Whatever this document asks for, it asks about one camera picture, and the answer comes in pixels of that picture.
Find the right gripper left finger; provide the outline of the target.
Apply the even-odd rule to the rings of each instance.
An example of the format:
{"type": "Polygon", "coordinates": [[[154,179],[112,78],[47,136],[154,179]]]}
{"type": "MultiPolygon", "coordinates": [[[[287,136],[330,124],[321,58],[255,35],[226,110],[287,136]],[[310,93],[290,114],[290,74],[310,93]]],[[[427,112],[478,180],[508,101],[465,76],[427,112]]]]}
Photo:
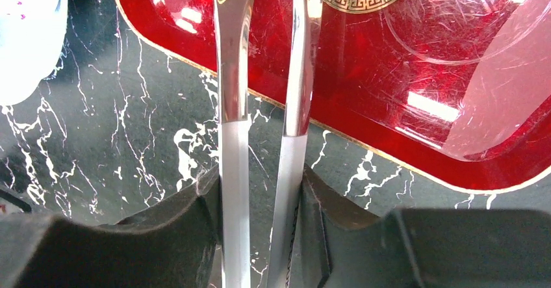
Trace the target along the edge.
{"type": "Polygon", "coordinates": [[[78,223],[1,188],[2,287],[207,287],[221,242],[217,168],[115,224],[78,223]]]}

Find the blue three-tier cake stand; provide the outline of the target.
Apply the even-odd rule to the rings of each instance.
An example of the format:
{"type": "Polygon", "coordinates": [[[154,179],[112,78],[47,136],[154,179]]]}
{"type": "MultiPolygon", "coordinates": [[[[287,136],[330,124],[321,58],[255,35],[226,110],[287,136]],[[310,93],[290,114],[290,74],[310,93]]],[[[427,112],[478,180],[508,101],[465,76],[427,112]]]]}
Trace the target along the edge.
{"type": "Polygon", "coordinates": [[[57,65],[68,0],[1,0],[1,105],[26,100],[57,65]]]}

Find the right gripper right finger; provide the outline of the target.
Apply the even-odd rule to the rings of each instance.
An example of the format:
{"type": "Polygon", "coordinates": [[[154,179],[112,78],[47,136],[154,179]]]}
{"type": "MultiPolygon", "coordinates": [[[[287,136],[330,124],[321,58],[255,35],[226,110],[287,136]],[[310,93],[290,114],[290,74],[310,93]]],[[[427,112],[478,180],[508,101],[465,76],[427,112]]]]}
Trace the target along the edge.
{"type": "Polygon", "coordinates": [[[393,209],[376,216],[305,167],[305,287],[549,287],[550,215],[528,209],[393,209]]]}

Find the silver metal tongs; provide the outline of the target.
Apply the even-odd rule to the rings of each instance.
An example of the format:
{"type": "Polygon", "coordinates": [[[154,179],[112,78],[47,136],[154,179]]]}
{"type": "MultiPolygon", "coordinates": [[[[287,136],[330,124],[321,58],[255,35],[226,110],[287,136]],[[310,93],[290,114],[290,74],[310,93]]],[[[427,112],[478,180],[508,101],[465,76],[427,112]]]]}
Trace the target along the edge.
{"type": "MultiPolygon", "coordinates": [[[[254,0],[214,0],[222,285],[249,287],[248,49],[254,0]]],[[[305,164],[323,0],[292,0],[283,136],[268,260],[268,287],[288,287],[305,164]]]]}

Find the red rectangular tray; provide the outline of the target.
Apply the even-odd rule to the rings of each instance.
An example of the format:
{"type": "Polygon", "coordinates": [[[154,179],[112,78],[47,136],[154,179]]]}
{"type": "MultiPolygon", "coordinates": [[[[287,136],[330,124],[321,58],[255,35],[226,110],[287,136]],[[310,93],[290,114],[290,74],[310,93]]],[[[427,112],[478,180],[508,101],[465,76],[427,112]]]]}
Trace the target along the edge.
{"type": "MultiPolygon", "coordinates": [[[[150,45],[216,71],[214,0],[115,0],[150,45]]],[[[292,0],[255,0],[249,88],[285,103],[292,0]]],[[[324,0],[311,118],[471,193],[550,175],[550,0],[324,0]]]]}

